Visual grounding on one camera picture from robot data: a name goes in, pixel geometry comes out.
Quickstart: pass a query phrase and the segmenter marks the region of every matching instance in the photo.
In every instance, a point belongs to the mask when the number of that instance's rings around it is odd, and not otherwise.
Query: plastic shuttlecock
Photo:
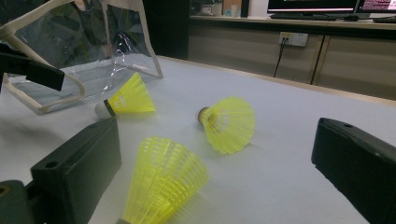
[[[207,181],[205,165],[171,139],[152,137],[139,148],[123,219],[164,223]]]
[[[138,73],[134,75],[110,98],[96,105],[95,113],[101,119],[117,114],[155,111],[145,83]]]
[[[204,126],[212,147],[221,154],[242,150],[254,134],[254,111],[243,99],[229,97],[201,109],[199,122]]]

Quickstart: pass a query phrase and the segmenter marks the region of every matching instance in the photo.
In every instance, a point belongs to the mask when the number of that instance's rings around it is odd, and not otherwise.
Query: keyboard
[[[373,19],[374,23],[396,23],[396,17],[390,17],[390,18],[374,18]]]
[[[336,17],[325,15],[302,15],[302,14],[281,14],[276,13],[270,16],[271,19],[277,20],[304,20],[304,21],[335,21]]]

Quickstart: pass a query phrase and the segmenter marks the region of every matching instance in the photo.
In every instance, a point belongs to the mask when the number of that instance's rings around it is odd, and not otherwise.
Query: white table
[[[170,223],[367,223],[312,164],[317,124],[338,119],[396,146],[395,102],[164,58],[160,63],[164,79],[147,85],[157,112],[118,118],[122,166],[90,223],[122,216],[136,151],[154,135],[189,148],[209,172],[207,184]],[[207,143],[196,113],[229,96],[250,102],[257,124],[243,151],[222,156]],[[3,89],[0,181],[29,183],[30,167],[98,120],[93,108],[38,116]]]

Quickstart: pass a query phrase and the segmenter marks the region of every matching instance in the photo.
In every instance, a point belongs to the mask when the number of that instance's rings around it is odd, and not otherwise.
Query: computer monitor
[[[353,13],[357,0],[269,0],[268,13]]]
[[[357,12],[396,13],[396,0],[360,0]]]

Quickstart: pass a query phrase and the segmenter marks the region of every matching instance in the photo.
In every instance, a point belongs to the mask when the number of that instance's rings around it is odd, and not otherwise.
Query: clear plastic bag
[[[46,113],[108,98],[134,72],[163,77],[141,0],[51,0],[0,27],[0,40],[65,72],[61,91],[8,74],[4,85]]]

